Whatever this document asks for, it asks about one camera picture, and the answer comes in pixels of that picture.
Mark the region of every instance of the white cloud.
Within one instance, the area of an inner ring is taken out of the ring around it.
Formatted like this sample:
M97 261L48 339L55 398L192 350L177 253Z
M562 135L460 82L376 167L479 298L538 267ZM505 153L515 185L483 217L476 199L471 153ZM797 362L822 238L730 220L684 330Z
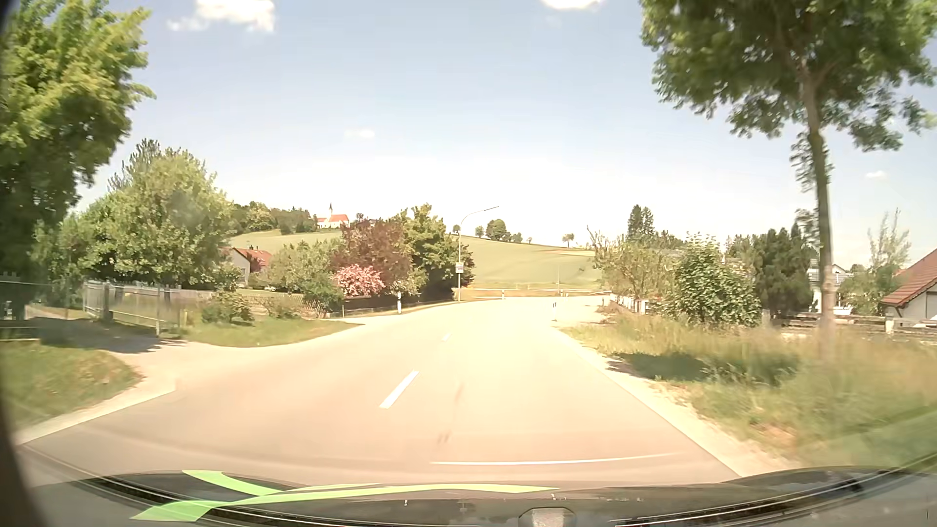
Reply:
M374 136L377 135L374 133L374 130L371 128L360 128L356 130L345 130L345 137L355 138L355 139L374 139Z
M172 31L201 31L212 22L247 26L247 31L274 31L273 0L196 0L195 13L180 20L170 20Z
M603 0L541 0L553 9L585 9L598 6Z

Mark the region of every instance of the tree trunk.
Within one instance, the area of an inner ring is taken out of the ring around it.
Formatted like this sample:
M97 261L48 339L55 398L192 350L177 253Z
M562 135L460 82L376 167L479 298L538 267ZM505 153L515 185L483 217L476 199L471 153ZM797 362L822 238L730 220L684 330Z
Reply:
M811 89L804 90L804 106L807 110L808 141L811 145L814 188L817 195L817 227L820 231L820 356L829 359L836 346L836 282L833 276L833 236L829 221L829 189L826 174L826 152L823 135L820 134L822 119Z

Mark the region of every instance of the white building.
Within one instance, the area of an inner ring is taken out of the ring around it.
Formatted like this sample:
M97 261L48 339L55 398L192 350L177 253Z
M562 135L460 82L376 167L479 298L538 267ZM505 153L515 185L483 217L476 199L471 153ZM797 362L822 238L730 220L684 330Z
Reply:
M838 315L848 315L853 312L853 309L842 305L840 301L840 286L846 279L853 277L853 273L843 269L842 267L833 263L833 283L836 285L836 306L833 308L834 312ZM820 269L817 267L816 260L811 260L811 268L807 270L807 278L811 281L811 289L813 290L813 302L816 305L817 309L821 306L821 292L820 292Z
M335 214L332 211L332 204L329 203L329 212L325 214L317 214L316 219L319 222L320 229L337 229L342 225L349 224L349 217L347 214Z
M937 320L937 249L900 276L901 287L882 299L885 314L917 322Z

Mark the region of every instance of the metal fence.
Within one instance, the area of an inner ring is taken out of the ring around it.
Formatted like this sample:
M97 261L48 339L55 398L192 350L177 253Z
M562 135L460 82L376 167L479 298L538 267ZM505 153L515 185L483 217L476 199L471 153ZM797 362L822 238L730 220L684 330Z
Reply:
M157 333L186 325L212 297L210 291L86 281L82 309L91 316L153 327Z

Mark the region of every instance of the tiled roof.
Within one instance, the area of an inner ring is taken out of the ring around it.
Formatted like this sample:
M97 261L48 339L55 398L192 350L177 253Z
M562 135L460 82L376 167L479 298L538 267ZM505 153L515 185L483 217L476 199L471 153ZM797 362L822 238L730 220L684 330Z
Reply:
M901 272L901 287L882 299L886 306L900 308L937 283L937 249Z

